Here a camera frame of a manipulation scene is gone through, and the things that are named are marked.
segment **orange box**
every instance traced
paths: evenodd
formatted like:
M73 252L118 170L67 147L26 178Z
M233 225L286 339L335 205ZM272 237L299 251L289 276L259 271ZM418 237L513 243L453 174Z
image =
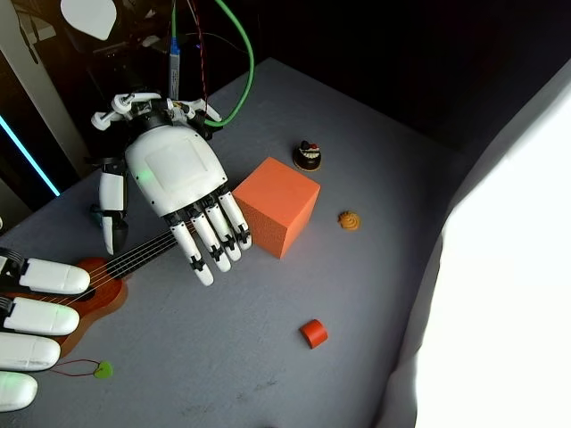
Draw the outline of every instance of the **orange box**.
M232 194L253 243L281 259L310 221L319 188L303 174L267 158Z

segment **ukulele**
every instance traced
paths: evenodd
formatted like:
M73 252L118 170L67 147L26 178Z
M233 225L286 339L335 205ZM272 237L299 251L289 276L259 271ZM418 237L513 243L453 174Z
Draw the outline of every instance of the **ukulele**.
M190 232L194 229L190 222L186 223ZM9 297L25 297L27 299L47 301L63 306L70 306L79 313L78 328L67 336L51 337L62 348L61 358L73 350L87 329L99 318L105 317L119 309L128 296L125 281L137 269L156 259L165 251L177 245L170 231L159 235L135 249L121 254L111 260L89 258L81 260L77 266L85 269L91 277L87 290L79 295L45 295L8 292Z

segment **white robotic hand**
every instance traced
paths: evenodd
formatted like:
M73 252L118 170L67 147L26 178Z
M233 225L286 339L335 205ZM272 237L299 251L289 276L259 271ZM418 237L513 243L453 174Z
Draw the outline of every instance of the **white robotic hand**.
M24 259L0 248L0 292L79 294L89 286L79 268ZM46 370L60 357L60 345L31 334L67 335L78 327L75 309L22 297L0 296L0 412L19 410L36 397L36 380L23 373Z
M93 125L105 130L112 121L127 120L133 143L125 151L124 161L111 160L103 168L99 200L108 252L113 254L124 241L128 169L153 210L166 220L201 282L212 284L214 278L186 229L185 216L190 217L222 272L230 269L228 258L240 259L240 249L252 245L249 227L216 154L199 131L187 126L200 127L202 116L197 116L197 111L205 111L216 121L220 121L219 114L203 100L173 102L153 93L115 95L112 108L109 113L95 113ZM173 122L183 126L173 126Z

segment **blue light strip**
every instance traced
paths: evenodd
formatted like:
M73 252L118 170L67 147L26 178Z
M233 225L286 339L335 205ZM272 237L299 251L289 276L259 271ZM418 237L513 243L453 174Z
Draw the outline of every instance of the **blue light strip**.
M6 123L6 121L4 120L4 118L2 117L2 115L0 115L0 126L2 126L2 128L4 129L4 131L6 131L6 134L8 134L8 136L12 139L12 141L14 142L14 144L16 144L16 147L18 147L20 149L21 154L24 155L24 157L28 160L29 164L34 167L34 169L36 170L37 174L42 177L42 179L44 180L44 182L47 184L47 186L52 190L52 192L54 192L55 196L59 196L60 192L55 188L54 184L50 181L50 179L47 177L46 173L39 167L39 165L37 165L36 161L34 160L34 158L32 158L32 155L29 154L29 152L26 150L26 147L24 147L24 144L21 143L21 141L18 139L18 137L13 133L13 131L10 129L10 127L8 126L8 124Z

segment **table surface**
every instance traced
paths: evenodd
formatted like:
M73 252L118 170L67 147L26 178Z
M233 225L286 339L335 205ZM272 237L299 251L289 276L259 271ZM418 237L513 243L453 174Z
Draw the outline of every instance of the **table surface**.
M211 97L231 109L244 77ZM211 264L199 284L174 248L139 269L129 296L66 359L106 359L108 380L34 374L28 408L0 426L201 428L366 427L375 417L427 256L439 232L435 195L455 155L275 60L256 69L235 120L211 140L230 184L266 157L292 165L301 140L321 146L310 223L281 260L254 246L230 272ZM28 257L74 263L104 256L88 215L98 174L0 238ZM166 229L133 183L127 248ZM361 229L337 215L354 210ZM298 332L318 318L329 339L310 350Z

